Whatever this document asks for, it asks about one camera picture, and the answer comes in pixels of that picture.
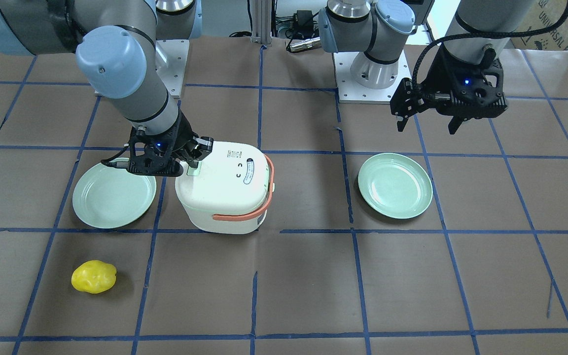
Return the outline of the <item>green plate near left arm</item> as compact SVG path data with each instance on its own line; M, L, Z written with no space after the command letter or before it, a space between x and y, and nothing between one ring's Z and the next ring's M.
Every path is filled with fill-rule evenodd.
M432 180L415 160L397 153L366 159L358 171L358 188L365 202L384 216L420 216L433 199Z

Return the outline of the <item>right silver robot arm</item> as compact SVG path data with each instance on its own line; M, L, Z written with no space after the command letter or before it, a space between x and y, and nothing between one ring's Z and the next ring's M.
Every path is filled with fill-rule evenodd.
M0 53L72 53L102 97L132 125L125 150L104 166L141 176L180 176L213 150L191 128L156 69L158 40L202 30L198 0L0 0Z

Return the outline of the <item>green plate near right arm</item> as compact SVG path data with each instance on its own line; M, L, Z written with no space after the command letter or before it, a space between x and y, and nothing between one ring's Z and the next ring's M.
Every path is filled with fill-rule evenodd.
M102 163L89 168L72 193L72 207L86 225L113 229L131 224L151 207L156 195L153 176L133 175Z

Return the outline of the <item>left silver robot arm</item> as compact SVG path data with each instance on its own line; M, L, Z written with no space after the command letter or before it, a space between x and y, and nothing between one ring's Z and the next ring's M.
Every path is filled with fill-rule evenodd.
M435 57L422 82L423 58L410 78L397 76L409 36L422 24L431 0L329 0L318 13L325 52L355 52L351 73L361 85L386 88L397 82L390 110L403 131L413 115L434 109L448 115L449 133L465 121L496 118L508 104L499 59L508 38L532 8L530 0L462 0L446 35L433 44Z

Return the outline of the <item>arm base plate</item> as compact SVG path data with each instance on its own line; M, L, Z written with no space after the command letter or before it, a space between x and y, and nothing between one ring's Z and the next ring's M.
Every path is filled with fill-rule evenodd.
M396 62L383 65L363 52L333 54L340 103L389 104L403 78L411 76L404 52Z
M113 100L153 103L180 97L189 42L146 38L120 27L101 27L76 48L90 85Z

